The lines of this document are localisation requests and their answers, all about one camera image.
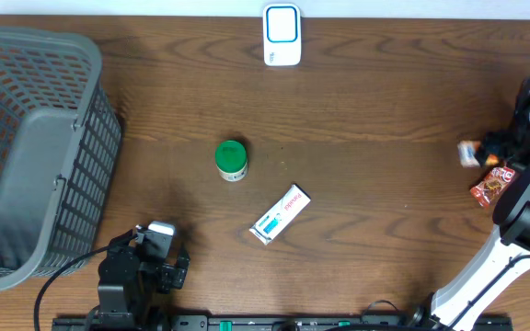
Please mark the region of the small orange snack packet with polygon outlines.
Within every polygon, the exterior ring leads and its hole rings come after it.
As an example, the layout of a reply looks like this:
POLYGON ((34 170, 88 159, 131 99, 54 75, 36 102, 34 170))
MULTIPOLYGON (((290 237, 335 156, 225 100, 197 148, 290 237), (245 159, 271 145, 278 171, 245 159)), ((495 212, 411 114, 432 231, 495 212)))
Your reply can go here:
POLYGON ((490 154, 481 164, 475 157, 479 147, 480 142, 478 141, 461 141, 457 145, 459 160, 462 167, 496 166, 500 163, 500 159, 496 155, 490 154))

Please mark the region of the red Top chocolate bar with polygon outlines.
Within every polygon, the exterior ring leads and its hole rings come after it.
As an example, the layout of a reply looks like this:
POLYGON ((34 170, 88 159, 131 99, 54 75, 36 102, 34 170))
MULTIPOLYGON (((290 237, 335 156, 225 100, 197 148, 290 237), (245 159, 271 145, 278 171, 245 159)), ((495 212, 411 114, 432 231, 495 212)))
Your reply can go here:
POLYGON ((515 171, 509 167, 494 167, 483 179, 470 189, 470 194, 481 207, 489 207, 513 182, 515 171))

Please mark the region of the white Panadol medicine box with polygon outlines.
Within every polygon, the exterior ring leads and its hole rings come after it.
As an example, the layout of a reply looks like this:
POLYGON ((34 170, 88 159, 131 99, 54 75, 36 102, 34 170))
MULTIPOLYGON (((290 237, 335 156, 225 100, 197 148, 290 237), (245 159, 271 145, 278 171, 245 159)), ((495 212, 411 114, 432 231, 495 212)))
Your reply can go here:
POLYGON ((301 188, 292 184, 289 190, 249 228, 249 231, 264 245, 268 245, 310 201, 310 197, 301 188))

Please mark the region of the green lid white jar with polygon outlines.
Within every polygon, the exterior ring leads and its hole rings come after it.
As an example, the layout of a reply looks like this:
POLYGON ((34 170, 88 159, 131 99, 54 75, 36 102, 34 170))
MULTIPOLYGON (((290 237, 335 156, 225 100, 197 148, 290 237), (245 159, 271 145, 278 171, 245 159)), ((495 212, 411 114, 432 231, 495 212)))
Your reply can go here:
POLYGON ((220 143, 214 154, 216 167, 222 179, 228 182, 242 180, 248 172, 248 155, 244 145, 228 140, 220 143))

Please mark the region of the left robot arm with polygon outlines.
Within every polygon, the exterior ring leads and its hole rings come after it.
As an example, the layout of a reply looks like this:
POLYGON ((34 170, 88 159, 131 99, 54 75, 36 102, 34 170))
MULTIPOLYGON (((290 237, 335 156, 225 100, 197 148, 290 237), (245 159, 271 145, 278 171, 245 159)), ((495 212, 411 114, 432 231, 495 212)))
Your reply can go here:
POLYGON ((190 255, 179 248, 167 262, 172 236, 151 230, 126 234, 110 242, 98 267, 97 321, 91 330, 168 330, 167 316, 153 304, 157 294, 183 288, 190 255))

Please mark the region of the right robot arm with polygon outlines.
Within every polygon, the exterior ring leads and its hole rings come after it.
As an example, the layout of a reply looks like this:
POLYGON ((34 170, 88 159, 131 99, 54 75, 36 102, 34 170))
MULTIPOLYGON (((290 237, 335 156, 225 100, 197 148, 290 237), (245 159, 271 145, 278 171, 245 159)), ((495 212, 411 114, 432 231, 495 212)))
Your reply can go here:
POLYGON ((488 330, 483 311, 530 270, 530 76, 517 94, 510 126, 486 134, 473 153, 480 166, 501 166, 474 188, 484 203, 496 203, 486 243, 447 285, 432 293, 406 322, 415 330, 488 330))

